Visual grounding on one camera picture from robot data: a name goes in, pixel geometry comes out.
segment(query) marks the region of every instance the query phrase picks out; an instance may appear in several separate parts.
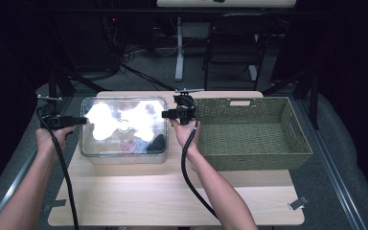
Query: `wicker basket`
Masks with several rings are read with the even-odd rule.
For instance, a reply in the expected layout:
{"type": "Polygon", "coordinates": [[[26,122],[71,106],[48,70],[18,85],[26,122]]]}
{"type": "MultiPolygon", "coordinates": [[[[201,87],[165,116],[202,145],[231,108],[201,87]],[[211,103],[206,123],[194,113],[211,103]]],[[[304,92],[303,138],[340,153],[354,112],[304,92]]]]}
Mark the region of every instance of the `wicker basket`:
{"type": "Polygon", "coordinates": [[[288,170],[312,155],[288,98],[195,99],[199,150],[218,171],[288,170]]]}

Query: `person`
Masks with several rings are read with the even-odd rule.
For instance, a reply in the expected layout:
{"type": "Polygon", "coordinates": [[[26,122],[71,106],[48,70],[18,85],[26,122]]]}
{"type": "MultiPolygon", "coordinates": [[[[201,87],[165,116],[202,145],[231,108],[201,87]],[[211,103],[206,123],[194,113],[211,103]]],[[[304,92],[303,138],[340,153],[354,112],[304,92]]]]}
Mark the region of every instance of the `person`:
{"type": "MultiPolygon", "coordinates": [[[[54,132],[62,150],[65,137],[75,129],[65,127],[54,132]]],[[[58,160],[52,137],[47,129],[35,132],[37,154],[25,178],[0,212],[0,229],[35,229],[50,172],[58,160]]]]}
{"type": "MultiPolygon", "coordinates": [[[[196,122],[191,121],[182,126],[177,120],[170,119],[175,129],[175,134],[181,148],[187,142],[196,122]]],[[[208,196],[211,205],[217,214],[220,224],[224,229],[258,229],[249,208],[233,188],[233,186],[220,175],[201,155],[197,144],[201,125],[198,124],[193,141],[188,146],[187,158],[193,164],[195,172],[208,196]]]]}
{"type": "MultiPolygon", "coordinates": [[[[185,145],[195,121],[182,126],[177,120],[170,120],[175,129],[176,138],[181,147],[185,145]]],[[[65,137],[74,126],[54,132],[61,146],[65,149],[65,137]]],[[[214,208],[224,229],[258,229],[246,203],[232,185],[221,176],[200,154],[197,143],[200,125],[188,147],[187,158],[193,164],[196,174],[214,208]]],[[[35,229],[41,203],[50,172],[58,160],[58,155],[50,133],[39,128],[36,133],[37,155],[13,194],[0,213],[0,229],[35,229]]]]}

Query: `wrist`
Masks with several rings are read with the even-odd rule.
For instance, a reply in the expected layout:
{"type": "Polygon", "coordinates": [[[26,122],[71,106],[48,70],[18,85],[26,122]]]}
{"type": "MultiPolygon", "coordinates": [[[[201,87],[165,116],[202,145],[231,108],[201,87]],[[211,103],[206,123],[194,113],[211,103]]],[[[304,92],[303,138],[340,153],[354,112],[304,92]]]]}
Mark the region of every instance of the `wrist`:
{"type": "Polygon", "coordinates": [[[190,146],[187,150],[187,158],[190,161],[193,161],[194,158],[199,156],[201,153],[199,152],[198,148],[196,146],[190,146]]]}
{"type": "Polygon", "coordinates": [[[52,147],[38,150],[36,159],[41,160],[43,162],[49,162],[50,164],[54,164],[58,159],[58,155],[56,149],[52,147]]]}

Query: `wooden table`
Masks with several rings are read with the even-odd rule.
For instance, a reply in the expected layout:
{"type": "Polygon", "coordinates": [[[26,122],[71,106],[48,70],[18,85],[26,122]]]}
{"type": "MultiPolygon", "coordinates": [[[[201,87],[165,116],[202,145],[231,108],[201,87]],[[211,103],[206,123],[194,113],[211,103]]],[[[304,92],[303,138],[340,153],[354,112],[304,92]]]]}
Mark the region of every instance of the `wooden table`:
{"type": "MultiPolygon", "coordinates": [[[[174,92],[102,92],[98,97],[162,96],[175,108],[174,92]]],[[[261,98],[259,92],[197,92],[194,98],[261,98]]],[[[169,127],[169,152],[162,164],[93,165],[76,148],[68,171],[81,226],[201,226],[219,221],[199,202],[185,183],[180,169],[181,147],[169,127]]],[[[195,172],[189,177],[206,199],[195,172]]],[[[288,171],[244,171],[221,173],[243,197],[258,225],[298,225],[302,210],[290,210],[297,199],[288,171]]],[[[67,187],[63,181],[49,223],[73,225],[67,187]]]]}

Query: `handheld controller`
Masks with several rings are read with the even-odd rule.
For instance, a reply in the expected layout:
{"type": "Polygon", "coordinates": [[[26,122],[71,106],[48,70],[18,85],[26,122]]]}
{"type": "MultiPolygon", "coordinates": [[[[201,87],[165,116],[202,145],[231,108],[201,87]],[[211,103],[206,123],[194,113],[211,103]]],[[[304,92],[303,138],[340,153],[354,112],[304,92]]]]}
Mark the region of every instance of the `handheld controller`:
{"type": "Polygon", "coordinates": [[[50,130],[58,130],[65,127],[73,127],[76,125],[85,125],[88,121],[85,117],[73,117],[73,116],[58,116],[56,113],[55,102],[62,101],[61,98],[42,98],[41,100],[47,101],[40,110],[42,121],[40,121],[40,127],[49,128],[50,130]]]}
{"type": "Polygon", "coordinates": [[[169,119],[180,119],[180,124],[185,126],[193,118],[196,117],[196,109],[194,108],[194,99],[189,95],[188,90],[184,89],[179,92],[180,95],[173,96],[174,102],[177,103],[177,108],[169,109],[168,111],[163,111],[161,113],[162,118],[169,119]]]}

